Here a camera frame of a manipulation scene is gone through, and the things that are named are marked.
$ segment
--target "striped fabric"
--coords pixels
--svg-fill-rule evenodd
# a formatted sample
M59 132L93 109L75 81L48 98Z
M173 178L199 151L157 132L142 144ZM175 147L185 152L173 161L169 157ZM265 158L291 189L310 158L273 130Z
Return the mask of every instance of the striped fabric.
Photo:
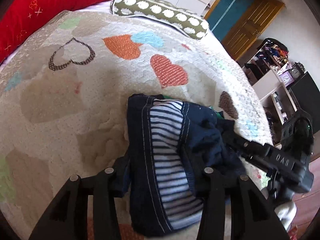
M159 193L173 229L200 221L203 209L188 185L177 146L182 128L182 102L154 100L150 109L153 158Z

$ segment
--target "bed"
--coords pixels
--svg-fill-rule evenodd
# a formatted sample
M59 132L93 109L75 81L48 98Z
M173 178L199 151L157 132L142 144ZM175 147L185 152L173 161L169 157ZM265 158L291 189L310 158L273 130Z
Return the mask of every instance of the bed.
M0 76L0 209L22 240L71 175L95 175L124 154L133 93L210 106L243 137L272 143L254 90L211 32L196 41L150 19L111 15L110 1L58 14L3 62ZM261 170L245 167L266 186ZM143 239L130 226L128 196L116 209L123 239ZM166 239L196 239L198 227ZM228 238L230 206L225 227Z

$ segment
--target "brown heart outline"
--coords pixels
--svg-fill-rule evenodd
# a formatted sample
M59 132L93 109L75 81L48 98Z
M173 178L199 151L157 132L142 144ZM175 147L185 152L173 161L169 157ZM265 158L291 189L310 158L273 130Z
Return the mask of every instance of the brown heart outline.
M54 56L56 55L56 53L58 52L59 49L61 49L62 47L66 46L66 45L69 44L71 41L75 41L75 42L78 42L78 43L86 46L86 47L89 49L89 51L90 51L90 56L89 56L86 60L81 61L81 62L73 61L73 60L71 59L71 60L69 60L67 63L64 63L64 64L62 64L62 65L58 65L58 66L55 65L55 64L53 63ZM87 65L88 63L90 63L91 61L93 61L94 57L96 56L96 53L93 51L93 49L92 49L89 45L85 44L85 43L82 42L82 41L78 41L78 40L75 39L75 38L72 38L72 39L71 39L70 41L68 41L66 44L62 45L59 49L57 49L57 50L52 54L52 56L51 56L50 59L49 59L49 68L50 68L51 70L53 70L53 71L64 69L64 68L66 68L68 65L70 65L71 63L76 64L76 65Z

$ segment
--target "wooden door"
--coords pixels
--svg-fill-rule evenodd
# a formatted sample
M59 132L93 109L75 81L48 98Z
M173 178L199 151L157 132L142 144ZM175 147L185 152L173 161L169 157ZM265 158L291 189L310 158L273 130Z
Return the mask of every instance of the wooden door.
M229 55L238 60L283 6L284 3L277 0L255 0L221 42Z

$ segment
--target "cabinet door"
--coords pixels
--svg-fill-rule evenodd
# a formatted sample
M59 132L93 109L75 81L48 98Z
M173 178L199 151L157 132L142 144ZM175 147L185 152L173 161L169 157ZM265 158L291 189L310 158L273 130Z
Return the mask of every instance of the cabinet door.
M270 69L262 78L258 80L252 87L256 92L260 101L265 100L275 88L281 86L281 82L277 74Z
M229 55L234 60L239 59L283 6L276 0L255 0L221 42Z

